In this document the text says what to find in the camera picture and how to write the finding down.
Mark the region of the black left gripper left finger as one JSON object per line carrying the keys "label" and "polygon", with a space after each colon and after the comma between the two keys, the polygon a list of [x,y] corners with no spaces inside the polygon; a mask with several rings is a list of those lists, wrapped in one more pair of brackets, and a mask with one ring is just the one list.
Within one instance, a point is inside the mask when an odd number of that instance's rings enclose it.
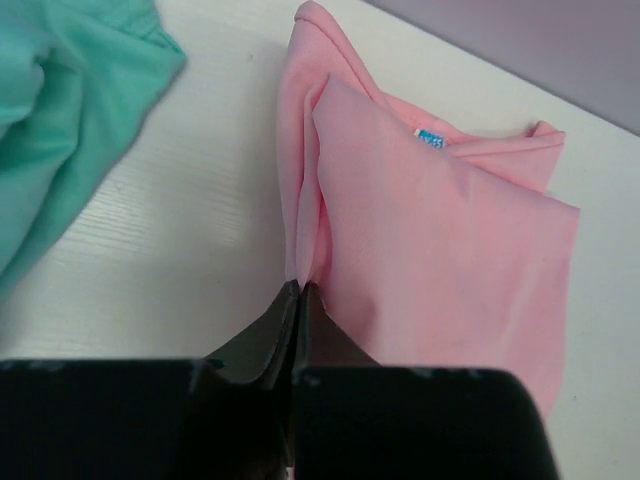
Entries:
{"label": "black left gripper left finger", "polygon": [[1,364],[5,479],[283,479],[300,289],[201,358]]}

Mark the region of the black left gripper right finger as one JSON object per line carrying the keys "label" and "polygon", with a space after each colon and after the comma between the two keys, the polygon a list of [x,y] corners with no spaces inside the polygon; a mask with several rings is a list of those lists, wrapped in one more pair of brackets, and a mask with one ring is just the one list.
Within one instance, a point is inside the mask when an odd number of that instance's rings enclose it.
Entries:
{"label": "black left gripper right finger", "polygon": [[379,365],[328,316],[312,284],[298,321],[297,478],[549,477],[543,422],[511,373]]}

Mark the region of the pink t-shirt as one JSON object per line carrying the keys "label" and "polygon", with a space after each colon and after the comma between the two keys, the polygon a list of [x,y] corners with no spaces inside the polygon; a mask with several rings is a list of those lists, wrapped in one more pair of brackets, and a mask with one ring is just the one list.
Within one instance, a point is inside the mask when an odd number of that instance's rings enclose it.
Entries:
{"label": "pink t-shirt", "polygon": [[504,369],[548,415],[580,217],[546,195],[564,141],[472,136],[384,93],[308,1],[278,94],[286,276],[378,362]]}

